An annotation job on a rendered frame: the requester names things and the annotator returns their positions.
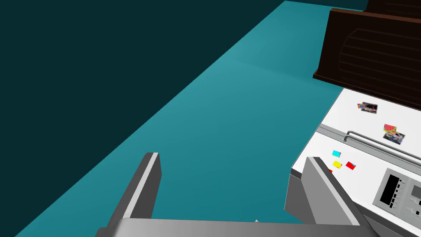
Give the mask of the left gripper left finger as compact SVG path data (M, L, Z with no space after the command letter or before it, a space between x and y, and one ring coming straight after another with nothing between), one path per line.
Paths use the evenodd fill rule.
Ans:
M146 153L107 226L114 226L123 218L152 218L161 177L159 153Z

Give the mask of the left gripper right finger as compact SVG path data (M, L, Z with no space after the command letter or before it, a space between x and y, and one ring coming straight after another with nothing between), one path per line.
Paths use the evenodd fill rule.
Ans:
M317 224L370 225L321 158L306 158L301 181Z

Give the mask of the white refrigerator with magnets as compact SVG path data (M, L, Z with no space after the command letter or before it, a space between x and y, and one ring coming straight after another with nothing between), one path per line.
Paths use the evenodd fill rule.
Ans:
M370 236L421 237L421 167L348 139L352 130L421 158L421 111L343 89L292 165L285 211L317 224L301 175L319 157L369 222Z

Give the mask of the dark brown wooden cabinet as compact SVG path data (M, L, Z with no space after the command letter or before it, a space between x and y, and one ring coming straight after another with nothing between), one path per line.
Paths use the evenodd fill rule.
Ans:
M333 8L313 78L421 110L421 0Z

